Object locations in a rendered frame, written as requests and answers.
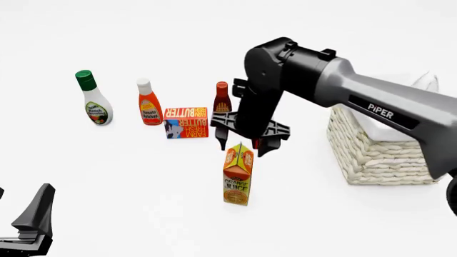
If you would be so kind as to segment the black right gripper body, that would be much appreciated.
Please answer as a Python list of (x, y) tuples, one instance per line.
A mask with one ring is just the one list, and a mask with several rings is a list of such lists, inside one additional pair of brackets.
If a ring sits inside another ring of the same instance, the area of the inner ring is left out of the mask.
[(211, 117), (211, 127), (226, 127), (228, 131), (232, 131), (239, 136), (243, 136), (244, 138), (265, 138), (267, 136), (279, 136), (280, 139), (287, 141), (291, 131), (288, 126), (284, 126), (274, 120), (270, 120), (266, 130), (257, 136), (252, 136), (247, 134), (246, 132), (242, 132), (236, 128), (236, 118), (238, 113), (236, 112), (228, 112), (228, 113), (212, 113)]

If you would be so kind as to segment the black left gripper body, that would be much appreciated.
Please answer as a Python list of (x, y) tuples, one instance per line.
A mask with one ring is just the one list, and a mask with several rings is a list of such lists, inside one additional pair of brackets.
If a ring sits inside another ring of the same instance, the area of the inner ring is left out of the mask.
[(0, 238), (0, 256), (45, 256), (53, 239), (37, 233), (27, 234), (28, 238)]

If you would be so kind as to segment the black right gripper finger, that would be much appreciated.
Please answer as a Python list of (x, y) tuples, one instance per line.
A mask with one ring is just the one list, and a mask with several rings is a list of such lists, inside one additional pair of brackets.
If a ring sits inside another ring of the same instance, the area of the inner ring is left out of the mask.
[(226, 127), (218, 126), (215, 129), (215, 137), (221, 145), (221, 150), (224, 151), (228, 139), (229, 130)]
[(279, 149), (281, 146), (280, 138), (253, 138), (251, 140), (254, 149), (258, 150), (258, 157), (261, 158), (269, 151)]

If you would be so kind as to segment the orange juice carton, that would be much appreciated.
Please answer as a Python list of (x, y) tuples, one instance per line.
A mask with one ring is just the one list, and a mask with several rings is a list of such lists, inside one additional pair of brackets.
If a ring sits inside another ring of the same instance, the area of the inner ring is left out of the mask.
[(254, 152), (242, 143), (226, 152), (223, 168), (225, 203), (248, 205), (254, 156)]

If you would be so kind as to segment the cream woven basket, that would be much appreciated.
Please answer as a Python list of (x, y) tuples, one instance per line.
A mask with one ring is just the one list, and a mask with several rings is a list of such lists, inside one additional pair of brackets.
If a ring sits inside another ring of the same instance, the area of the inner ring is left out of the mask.
[(331, 109), (327, 137), (343, 176), (353, 185), (421, 185), (438, 183), (428, 172), (417, 141), (374, 141), (353, 114)]

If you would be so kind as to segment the dark brown sauce bottle, red cap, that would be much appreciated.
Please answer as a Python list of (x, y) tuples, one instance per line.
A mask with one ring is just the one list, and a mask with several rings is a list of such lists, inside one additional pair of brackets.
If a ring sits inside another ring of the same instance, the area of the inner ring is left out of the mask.
[(228, 93), (228, 84), (225, 81), (220, 81), (216, 84), (216, 97), (214, 100), (213, 112), (232, 112), (231, 100)]

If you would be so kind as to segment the red and blue butter box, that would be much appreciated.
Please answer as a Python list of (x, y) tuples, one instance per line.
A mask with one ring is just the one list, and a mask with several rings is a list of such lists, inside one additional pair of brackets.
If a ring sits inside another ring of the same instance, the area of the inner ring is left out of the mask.
[(207, 138), (209, 136), (206, 107), (166, 109), (164, 125), (167, 138)]

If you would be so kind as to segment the red ketchup bottle, white cap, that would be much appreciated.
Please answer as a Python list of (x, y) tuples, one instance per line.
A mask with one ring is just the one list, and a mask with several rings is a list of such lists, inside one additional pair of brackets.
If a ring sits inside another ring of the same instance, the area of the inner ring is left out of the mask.
[(158, 126), (163, 123), (161, 105), (155, 93), (152, 91), (148, 79), (141, 78), (136, 81), (139, 89), (139, 111), (144, 124)]

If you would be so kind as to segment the white ranch dressing bottle, green cap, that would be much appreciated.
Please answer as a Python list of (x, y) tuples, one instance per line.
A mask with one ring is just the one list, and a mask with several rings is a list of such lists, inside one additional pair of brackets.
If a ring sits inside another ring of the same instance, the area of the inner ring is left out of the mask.
[(113, 118), (113, 109), (108, 100), (100, 92), (93, 74), (89, 70), (81, 70), (75, 74), (85, 100), (85, 112), (97, 126), (106, 126)]

